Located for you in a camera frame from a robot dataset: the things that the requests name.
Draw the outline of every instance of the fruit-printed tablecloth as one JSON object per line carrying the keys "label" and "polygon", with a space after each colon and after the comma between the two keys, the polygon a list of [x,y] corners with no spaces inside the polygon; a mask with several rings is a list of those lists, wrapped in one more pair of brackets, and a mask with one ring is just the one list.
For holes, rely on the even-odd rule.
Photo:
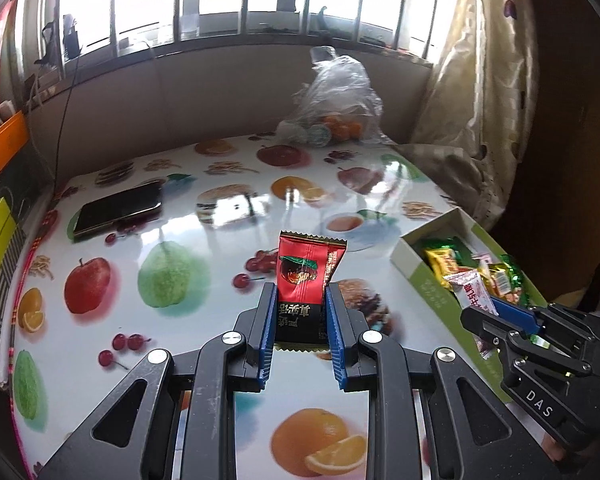
{"label": "fruit-printed tablecloth", "polygon": [[[83,204],[155,179],[164,191],[159,219],[72,240]],[[267,253],[281,230],[348,240],[333,281],[373,329],[419,351],[453,347],[389,261],[399,235],[451,206],[389,146],[308,149],[274,134],[201,142],[75,177],[13,285],[21,287],[13,417],[25,464],[35,475],[149,350],[179,354],[231,329],[258,301],[264,280],[256,278],[274,280]],[[338,390],[328,356],[276,351],[266,391],[237,394],[236,413],[240,480],[364,478],[367,396]]]}

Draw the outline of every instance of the curtain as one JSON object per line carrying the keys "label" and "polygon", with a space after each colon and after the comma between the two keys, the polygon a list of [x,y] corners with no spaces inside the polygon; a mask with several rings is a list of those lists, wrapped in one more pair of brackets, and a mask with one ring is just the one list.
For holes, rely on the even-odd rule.
{"label": "curtain", "polygon": [[537,81],[531,0],[456,0],[410,143],[398,150],[487,229],[525,153]]}

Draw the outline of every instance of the smartphone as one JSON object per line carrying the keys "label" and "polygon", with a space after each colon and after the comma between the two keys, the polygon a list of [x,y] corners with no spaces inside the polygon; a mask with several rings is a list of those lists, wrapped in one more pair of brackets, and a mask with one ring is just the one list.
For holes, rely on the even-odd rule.
{"label": "smartphone", "polygon": [[74,226],[74,239],[119,223],[158,216],[161,208],[162,183],[159,180],[105,196],[82,206]]}

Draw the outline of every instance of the red candy wrapper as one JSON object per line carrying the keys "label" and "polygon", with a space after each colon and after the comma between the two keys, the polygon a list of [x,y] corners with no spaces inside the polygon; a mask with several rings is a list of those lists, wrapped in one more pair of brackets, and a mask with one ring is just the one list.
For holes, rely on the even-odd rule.
{"label": "red candy wrapper", "polygon": [[291,349],[328,346],[324,290],[342,259],[344,240],[280,233],[276,341]]}
{"label": "red candy wrapper", "polygon": [[[461,308],[474,306],[486,310],[494,316],[498,315],[498,311],[493,306],[493,303],[491,303],[489,293],[477,269],[445,276],[445,280],[451,284]],[[491,342],[480,339],[475,335],[474,339],[482,358],[488,359],[493,350],[495,350],[495,346]]]}

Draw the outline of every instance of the orange fruit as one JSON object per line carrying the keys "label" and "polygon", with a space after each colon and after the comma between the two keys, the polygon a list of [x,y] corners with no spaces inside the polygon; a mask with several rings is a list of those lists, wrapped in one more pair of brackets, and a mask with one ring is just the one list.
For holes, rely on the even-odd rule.
{"label": "orange fruit", "polygon": [[24,328],[23,318],[27,312],[38,312],[42,309],[42,294],[38,288],[30,288],[24,293],[18,306],[18,324]]}
{"label": "orange fruit", "polygon": [[362,137],[362,124],[360,123],[349,123],[349,135],[352,139],[359,140]]}
{"label": "orange fruit", "polygon": [[327,115],[326,117],[323,117],[321,121],[324,124],[336,124],[340,122],[340,118],[336,115]]}
{"label": "orange fruit", "polygon": [[318,408],[306,408],[276,428],[270,450],[278,465],[292,475],[318,476],[321,473],[309,469],[304,458],[348,436],[349,431],[339,416]]}
{"label": "orange fruit", "polygon": [[315,203],[327,196],[327,192],[310,180],[299,176],[284,176],[271,184],[271,192],[285,202],[296,202],[298,194],[307,203]]}
{"label": "orange fruit", "polygon": [[338,142],[349,140],[351,135],[349,134],[349,127],[346,123],[329,123],[328,127],[334,140],[337,140]]}
{"label": "orange fruit", "polygon": [[43,312],[27,312],[22,316],[23,328],[31,334],[40,330],[44,322],[45,314]]}
{"label": "orange fruit", "polygon": [[344,475],[363,465],[366,459],[366,438],[353,435],[304,457],[304,464],[321,475]]}

